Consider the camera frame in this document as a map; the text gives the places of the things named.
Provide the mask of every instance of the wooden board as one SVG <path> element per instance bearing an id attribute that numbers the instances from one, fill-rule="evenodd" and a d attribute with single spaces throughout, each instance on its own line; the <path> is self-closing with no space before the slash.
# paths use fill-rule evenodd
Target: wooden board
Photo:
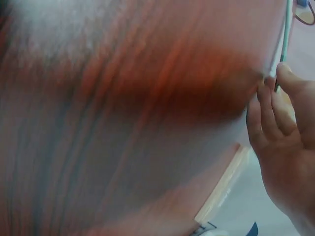
<path id="1" fill-rule="evenodd" d="M 234 119 L 270 68 L 285 1 L 7 4 L 3 235 L 189 234 L 235 154 Z M 176 191 L 205 180 L 199 194 Z"/>

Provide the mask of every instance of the fingernail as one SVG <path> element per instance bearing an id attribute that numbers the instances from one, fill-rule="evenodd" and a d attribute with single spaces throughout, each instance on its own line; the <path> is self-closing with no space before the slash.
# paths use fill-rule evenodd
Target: fingernail
<path id="1" fill-rule="evenodd" d="M 281 68 L 282 70 L 286 70 L 286 71 L 292 72 L 292 70 L 289 67 L 289 65 L 287 63 L 285 63 L 285 62 L 280 62 L 278 64 L 278 68 Z"/>

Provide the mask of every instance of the light wood edge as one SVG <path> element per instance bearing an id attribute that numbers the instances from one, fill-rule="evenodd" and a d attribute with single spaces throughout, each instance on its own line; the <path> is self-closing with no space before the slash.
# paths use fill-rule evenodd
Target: light wood edge
<path id="1" fill-rule="evenodd" d="M 239 176 L 242 167 L 248 164 L 249 150 L 248 147 L 239 147 L 211 195 L 195 216 L 196 222 L 204 224 L 213 218 L 217 208 L 221 205 L 221 201 L 224 200 L 225 195 L 229 193 L 235 179 Z"/>

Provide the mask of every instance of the floor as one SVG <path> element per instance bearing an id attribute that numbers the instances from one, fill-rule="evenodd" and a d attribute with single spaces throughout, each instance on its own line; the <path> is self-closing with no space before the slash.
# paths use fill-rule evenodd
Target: floor
<path id="1" fill-rule="evenodd" d="M 272 203 L 263 186 L 260 167 L 251 150 L 248 167 L 240 175 L 212 220 L 231 236 L 246 236 L 256 222 L 259 236 L 298 236 L 289 218 Z"/>

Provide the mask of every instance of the wooden panel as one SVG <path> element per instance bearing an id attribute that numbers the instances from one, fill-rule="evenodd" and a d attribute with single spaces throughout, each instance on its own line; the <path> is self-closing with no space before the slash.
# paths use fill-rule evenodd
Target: wooden panel
<path id="1" fill-rule="evenodd" d="M 270 67 L 285 1 L 7 4 L 3 234 L 189 234 L 227 166 L 218 163 L 235 153 L 237 117 Z M 176 191 L 191 182 L 208 185 Z"/>

